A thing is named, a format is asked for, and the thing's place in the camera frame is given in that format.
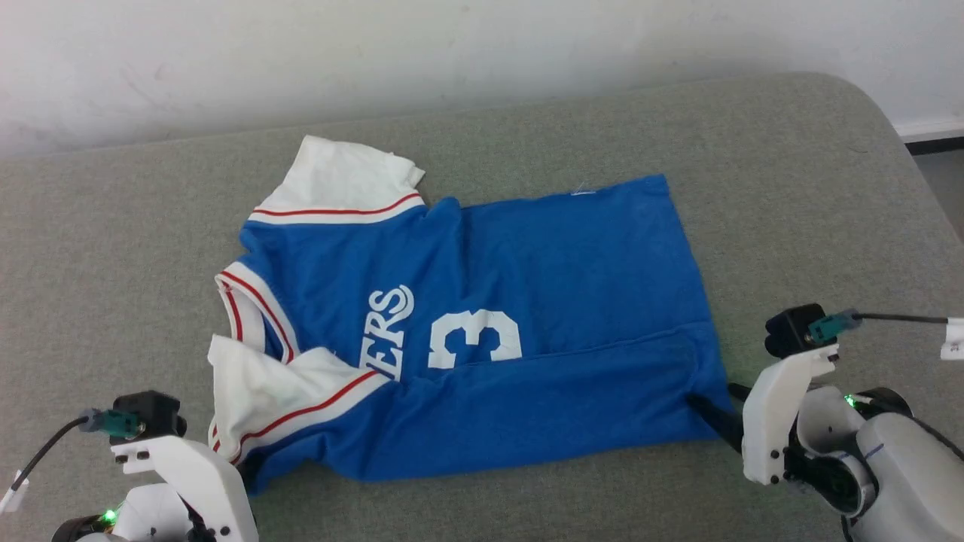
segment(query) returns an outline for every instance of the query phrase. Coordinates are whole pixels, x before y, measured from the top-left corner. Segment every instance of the basketball jersey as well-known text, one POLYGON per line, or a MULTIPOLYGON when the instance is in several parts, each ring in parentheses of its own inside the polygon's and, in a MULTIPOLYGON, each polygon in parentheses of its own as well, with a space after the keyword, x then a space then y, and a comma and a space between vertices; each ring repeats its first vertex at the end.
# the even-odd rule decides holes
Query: basketball jersey
POLYGON ((715 438, 716 334, 663 176, 429 207, 423 172, 308 136, 217 276, 210 444, 253 491, 305 460, 361 480, 715 438))

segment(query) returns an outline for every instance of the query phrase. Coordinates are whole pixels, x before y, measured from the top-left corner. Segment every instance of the black cable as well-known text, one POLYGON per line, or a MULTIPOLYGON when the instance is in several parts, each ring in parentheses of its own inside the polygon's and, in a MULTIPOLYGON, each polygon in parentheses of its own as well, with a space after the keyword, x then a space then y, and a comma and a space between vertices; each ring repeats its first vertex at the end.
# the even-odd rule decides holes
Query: black cable
POLYGON ((20 472, 20 476, 18 476, 16 480, 13 481, 13 485, 10 486, 10 489, 13 491, 16 491, 17 489, 19 489, 20 484, 23 483, 23 480, 27 479, 27 474, 29 474, 34 469, 34 467, 37 466, 40 460, 43 459, 43 456, 46 455, 46 453, 50 451, 50 449, 53 448, 55 444, 57 444, 57 441, 61 440, 61 437, 66 435, 70 429, 73 429, 74 427, 82 423, 87 423, 87 420, 88 418, 86 416, 81 416, 77 420, 74 420, 68 423, 67 425, 61 427, 60 431, 57 431, 56 433, 54 433, 54 436, 50 437, 50 440, 47 441, 47 444, 43 445, 43 447, 40 448, 40 451, 38 451, 37 454, 34 455, 34 458, 30 460, 30 463, 27 463, 27 466, 23 468, 23 471, 20 472))
POLYGON ((883 314, 879 312, 857 312, 855 320, 895 320, 898 322, 922 322, 924 324, 947 324, 946 316, 912 316, 910 314, 883 314))

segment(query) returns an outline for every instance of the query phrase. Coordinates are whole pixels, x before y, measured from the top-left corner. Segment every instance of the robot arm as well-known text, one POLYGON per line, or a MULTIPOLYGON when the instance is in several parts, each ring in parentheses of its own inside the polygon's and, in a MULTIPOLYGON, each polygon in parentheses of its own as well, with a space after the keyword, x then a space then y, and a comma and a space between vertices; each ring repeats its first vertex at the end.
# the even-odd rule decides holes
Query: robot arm
POLYGON ((741 454, 748 479, 816 489, 847 540, 964 542, 964 454, 890 390, 812 386, 834 370, 835 336, 859 325, 855 314, 826 316, 814 304, 771 318, 766 349, 781 360, 752 388, 730 385, 742 415, 701 396, 690 405, 741 454))

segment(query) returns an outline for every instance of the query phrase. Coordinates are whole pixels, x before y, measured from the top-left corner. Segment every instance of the gray table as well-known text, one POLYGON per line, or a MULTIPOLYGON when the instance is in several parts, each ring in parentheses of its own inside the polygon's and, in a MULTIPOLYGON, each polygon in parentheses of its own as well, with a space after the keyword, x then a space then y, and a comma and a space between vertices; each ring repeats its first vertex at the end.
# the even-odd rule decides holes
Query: gray table
MULTIPOLYGON (((880 110, 841 80, 788 74, 467 113, 324 124, 0 163, 0 474, 85 406, 147 388, 212 414, 214 274, 306 133, 409 157, 429 201, 540 196, 666 173, 731 378, 770 363, 763 322, 828 309, 964 313, 964 247, 880 110)), ((943 328, 869 324, 836 384, 889 385, 964 441, 964 365, 943 328)), ((0 539, 44 540, 121 501, 100 437, 40 463, 0 539)), ((815 495, 742 478, 722 443, 626 449, 442 479, 362 485, 305 466, 254 499, 263 540, 833 540, 815 495)))

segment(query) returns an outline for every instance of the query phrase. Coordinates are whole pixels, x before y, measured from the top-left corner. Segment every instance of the baseboard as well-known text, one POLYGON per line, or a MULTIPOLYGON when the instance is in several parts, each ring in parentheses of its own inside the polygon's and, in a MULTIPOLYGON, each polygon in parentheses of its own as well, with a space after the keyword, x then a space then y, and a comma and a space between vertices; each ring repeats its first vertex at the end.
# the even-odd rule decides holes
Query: baseboard
POLYGON ((948 150, 964 149, 964 137, 949 137, 945 139, 934 139, 931 141, 915 141, 906 143, 907 150, 912 156, 921 154, 933 154, 934 152, 947 152, 948 150))
POLYGON ((964 120, 894 126, 904 143, 964 137, 964 120))
POLYGON ((894 129, 914 156, 964 149, 964 120, 895 125, 894 129))

